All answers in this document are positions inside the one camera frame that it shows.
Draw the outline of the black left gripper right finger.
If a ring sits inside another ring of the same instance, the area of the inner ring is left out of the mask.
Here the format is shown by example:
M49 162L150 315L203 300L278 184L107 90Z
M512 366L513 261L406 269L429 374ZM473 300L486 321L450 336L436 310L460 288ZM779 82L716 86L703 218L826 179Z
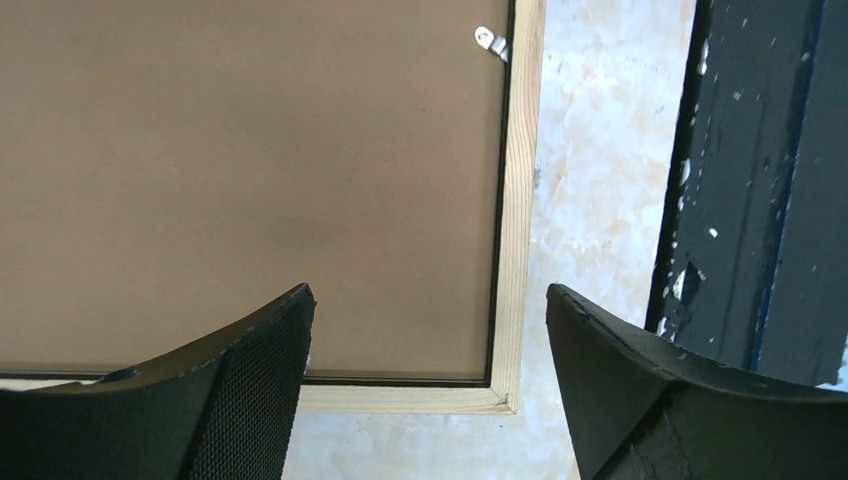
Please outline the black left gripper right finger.
M584 479L843 479L847 397L735 369L574 290L546 325Z

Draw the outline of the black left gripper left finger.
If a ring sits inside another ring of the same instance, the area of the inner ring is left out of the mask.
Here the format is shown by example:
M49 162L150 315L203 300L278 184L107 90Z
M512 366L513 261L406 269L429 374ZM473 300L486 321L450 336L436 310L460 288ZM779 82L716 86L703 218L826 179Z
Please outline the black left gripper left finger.
M278 479L316 302L301 284L91 384L1 394L5 479Z

